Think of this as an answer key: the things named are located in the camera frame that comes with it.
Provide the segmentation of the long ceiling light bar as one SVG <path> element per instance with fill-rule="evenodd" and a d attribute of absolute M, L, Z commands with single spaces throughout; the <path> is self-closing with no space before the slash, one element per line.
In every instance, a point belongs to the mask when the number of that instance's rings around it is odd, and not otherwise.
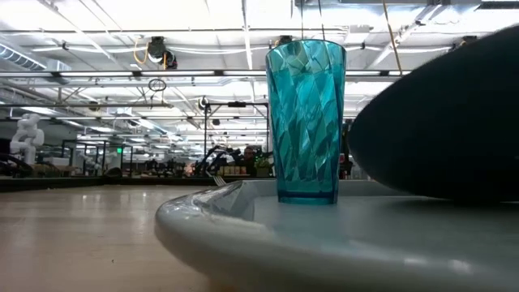
<path fill-rule="evenodd" d="M 0 71 L 0 78 L 91 78 L 91 77 L 210 77 L 266 76 L 262 70 L 189 70 L 189 71 Z"/>

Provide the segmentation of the dark blue bowl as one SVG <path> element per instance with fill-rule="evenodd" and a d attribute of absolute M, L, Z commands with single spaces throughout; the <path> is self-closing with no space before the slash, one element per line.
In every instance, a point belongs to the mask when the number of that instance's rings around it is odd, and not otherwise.
<path fill-rule="evenodd" d="M 362 109 L 347 141 L 358 165 L 392 189 L 519 201 L 519 25 L 401 77 Z"/>

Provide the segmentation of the teal faceted plastic cup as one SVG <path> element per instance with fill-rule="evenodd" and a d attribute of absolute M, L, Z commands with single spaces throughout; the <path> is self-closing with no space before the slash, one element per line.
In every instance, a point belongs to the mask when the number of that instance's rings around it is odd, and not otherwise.
<path fill-rule="evenodd" d="M 344 113 L 346 51 L 337 43 L 291 41 L 266 55 L 278 200 L 335 204 Z"/>

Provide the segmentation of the person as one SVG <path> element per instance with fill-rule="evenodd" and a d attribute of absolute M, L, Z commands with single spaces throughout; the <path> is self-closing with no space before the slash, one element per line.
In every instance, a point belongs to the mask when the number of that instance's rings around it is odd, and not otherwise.
<path fill-rule="evenodd" d="M 245 147 L 242 162 L 246 167 L 247 174 L 249 174 L 251 177 L 255 177 L 257 171 L 255 168 L 255 153 L 252 147 Z"/>

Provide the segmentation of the grey plastic tray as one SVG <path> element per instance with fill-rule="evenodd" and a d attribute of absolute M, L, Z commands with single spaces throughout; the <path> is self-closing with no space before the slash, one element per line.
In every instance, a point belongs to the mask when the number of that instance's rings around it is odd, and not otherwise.
<path fill-rule="evenodd" d="M 333 205 L 283 204 L 256 180 L 168 200 L 155 221 L 172 255 L 241 291 L 519 292 L 519 202 L 343 181 Z"/>

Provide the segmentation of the white robot figure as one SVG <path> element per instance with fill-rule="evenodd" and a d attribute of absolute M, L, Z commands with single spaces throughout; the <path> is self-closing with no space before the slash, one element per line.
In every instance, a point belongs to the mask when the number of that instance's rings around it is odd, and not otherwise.
<path fill-rule="evenodd" d="M 36 160 L 36 148 L 45 142 L 45 133 L 37 124 L 41 120 L 39 114 L 24 114 L 17 122 L 17 130 L 10 142 L 10 154 L 23 155 L 24 162 L 32 165 Z"/>

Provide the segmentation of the potted green plant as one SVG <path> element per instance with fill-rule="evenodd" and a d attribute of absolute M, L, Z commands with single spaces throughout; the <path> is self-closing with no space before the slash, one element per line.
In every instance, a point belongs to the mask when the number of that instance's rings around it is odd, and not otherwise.
<path fill-rule="evenodd" d="M 267 178 L 270 176 L 271 164 L 269 163 L 268 158 L 257 157 L 255 159 L 254 167 L 257 177 Z"/>

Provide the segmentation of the silver ventilation duct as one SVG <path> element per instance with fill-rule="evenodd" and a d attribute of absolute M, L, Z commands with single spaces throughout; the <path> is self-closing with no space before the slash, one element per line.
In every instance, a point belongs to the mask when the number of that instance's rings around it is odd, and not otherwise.
<path fill-rule="evenodd" d="M 68 84 L 70 80 L 62 73 L 70 71 L 71 67 L 57 59 L 38 57 L 7 41 L 0 41 L 0 60 L 15 65 L 21 69 L 19 73 L 12 73 L 0 77 L 39 78 L 58 84 Z"/>

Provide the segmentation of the black metal rig frame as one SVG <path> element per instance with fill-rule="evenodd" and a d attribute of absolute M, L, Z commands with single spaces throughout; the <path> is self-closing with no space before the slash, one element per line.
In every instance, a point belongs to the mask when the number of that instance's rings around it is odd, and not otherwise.
<path fill-rule="evenodd" d="M 217 149 L 260 146 L 269 149 L 270 110 L 267 102 L 207 102 L 203 109 L 204 160 Z"/>

